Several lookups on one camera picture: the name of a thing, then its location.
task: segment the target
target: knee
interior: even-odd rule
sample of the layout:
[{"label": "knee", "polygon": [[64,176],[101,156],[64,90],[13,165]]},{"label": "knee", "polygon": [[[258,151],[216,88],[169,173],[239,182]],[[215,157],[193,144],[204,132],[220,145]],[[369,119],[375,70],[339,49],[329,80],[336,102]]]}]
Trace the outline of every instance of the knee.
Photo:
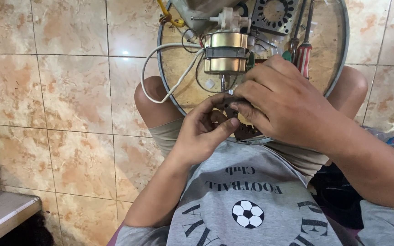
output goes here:
[{"label": "knee", "polygon": [[356,70],[353,67],[344,66],[341,76],[346,78],[346,86],[350,87],[353,93],[365,98],[367,91],[369,90],[369,84],[367,79],[359,70]]},{"label": "knee", "polygon": [[[161,101],[167,94],[162,79],[159,76],[146,78],[144,80],[144,87],[147,94],[157,101]],[[137,108],[154,103],[145,95],[141,83],[136,87],[134,98]]]}]

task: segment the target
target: fingernail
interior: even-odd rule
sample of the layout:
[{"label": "fingernail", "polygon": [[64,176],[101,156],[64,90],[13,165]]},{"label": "fingernail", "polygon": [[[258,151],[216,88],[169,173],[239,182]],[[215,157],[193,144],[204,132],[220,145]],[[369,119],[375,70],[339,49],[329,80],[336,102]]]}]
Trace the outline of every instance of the fingernail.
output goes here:
[{"label": "fingernail", "polygon": [[231,118],[230,123],[232,123],[233,126],[237,127],[239,126],[239,120],[238,118]]},{"label": "fingernail", "polygon": [[235,102],[231,103],[229,107],[233,110],[238,110],[238,106]]}]

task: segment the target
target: round wooden board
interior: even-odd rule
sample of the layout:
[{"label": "round wooden board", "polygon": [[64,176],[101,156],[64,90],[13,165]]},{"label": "round wooden board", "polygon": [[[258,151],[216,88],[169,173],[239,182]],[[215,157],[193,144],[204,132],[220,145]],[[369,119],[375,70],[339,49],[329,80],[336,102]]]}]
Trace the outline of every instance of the round wooden board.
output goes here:
[{"label": "round wooden board", "polygon": [[[303,15],[302,23],[306,26],[308,9],[310,0],[306,0],[307,5],[305,8],[305,13]],[[296,22],[299,15],[299,10],[302,0],[299,0],[297,5],[298,10],[296,11],[296,18],[294,19],[293,29],[296,26]],[[246,4],[249,7],[249,14],[252,13],[254,9],[254,0],[248,0]],[[316,0],[313,14],[313,21],[317,22],[313,33],[310,35],[309,40],[313,46],[311,52],[311,61],[309,64],[309,75],[310,82],[323,94],[328,91],[328,88],[332,85],[337,74],[339,73],[339,68],[341,66],[342,56],[344,54],[344,49],[346,47],[346,37],[349,35],[345,25],[345,16],[342,11],[342,4],[339,0],[329,1],[327,5],[323,0]],[[179,16],[176,9],[171,6],[169,9],[173,18]],[[187,27],[179,28],[170,27],[167,23],[161,32],[161,43],[172,43],[181,41],[181,32],[185,31]],[[261,32],[272,40],[272,35]],[[300,43],[303,42],[305,31],[303,28],[299,31]],[[278,46],[283,46],[283,50],[287,50],[286,43],[291,38],[292,32],[288,33],[284,40],[281,42],[276,42]],[[179,77],[183,74],[186,68],[191,63],[195,54],[188,53],[182,47],[164,49],[161,51],[161,75],[164,76],[166,83],[168,85],[167,90],[173,87]],[[258,55],[257,58],[267,59],[272,56],[272,51],[269,49],[266,53]],[[213,93],[206,92],[197,84],[195,80],[195,69],[197,67],[197,62],[194,64],[193,69],[188,73],[183,82],[178,86],[176,91],[173,93],[174,99],[177,104],[184,112],[188,113],[201,101],[205,100],[208,96],[213,95]],[[198,79],[202,86],[205,86],[207,79],[211,78],[215,82],[215,86],[211,89],[212,91],[220,91],[220,78],[217,75],[207,75],[203,72],[203,63],[199,67]],[[236,84],[241,83],[243,76],[238,76],[236,79]],[[235,76],[231,76],[231,81],[234,81]]]}]

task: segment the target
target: white wire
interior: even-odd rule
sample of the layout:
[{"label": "white wire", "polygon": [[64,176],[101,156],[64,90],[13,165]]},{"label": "white wire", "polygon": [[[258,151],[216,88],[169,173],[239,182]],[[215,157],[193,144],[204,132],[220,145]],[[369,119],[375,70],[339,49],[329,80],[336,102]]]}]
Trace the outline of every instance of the white wire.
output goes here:
[{"label": "white wire", "polygon": [[145,72],[145,66],[147,65],[148,61],[150,60],[150,57],[157,52],[160,49],[164,49],[164,48],[168,48],[168,47],[191,47],[191,48],[201,48],[201,46],[199,44],[189,44],[189,43],[169,43],[169,44],[163,44],[163,45],[159,45],[158,47],[156,47],[154,50],[152,50],[150,52],[150,54],[147,56],[147,58],[145,59],[144,62],[144,66],[142,67],[142,71],[141,71],[141,87],[142,90],[144,91],[144,94],[146,95],[147,98],[150,99],[150,101],[154,102],[154,103],[163,103],[165,102],[170,96],[171,94],[176,90],[176,88],[179,86],[179,84],[183,81],[183,79],[185,78],[185,76],[189,73],[189,71],[191,70],[191,68],[194,66],[198,56],[205,52],[205,50],[203,48],[201,48],[195,55],[194,59],[191,61],[191,64],[189,64],[188,68],[185,70],[185,72],[183,73],[183,75],[179,78],[178,82],[170,89],[170,91],[168,92],[167,96],[165,96],[165,98],[162,101],[157,101],[153,98],[151,98],[147,91],[145,90],[145,86],[144,86],[144,72]]}]

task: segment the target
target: metal plate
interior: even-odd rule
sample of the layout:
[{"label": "metal plate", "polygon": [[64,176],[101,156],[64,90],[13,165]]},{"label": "metal plate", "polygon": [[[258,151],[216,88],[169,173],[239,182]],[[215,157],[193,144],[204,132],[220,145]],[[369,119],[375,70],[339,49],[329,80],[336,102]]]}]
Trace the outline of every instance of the metal plate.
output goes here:
[{"label": "metal plate", "polygon": [[[277,21],[268,20],[265,6],[271,1],[279,1],[284,5],[284,14]],[[285,36],[290,32],[296,13],[298,0],[257,0],[252,14],[252,28],[271,34]]]}]

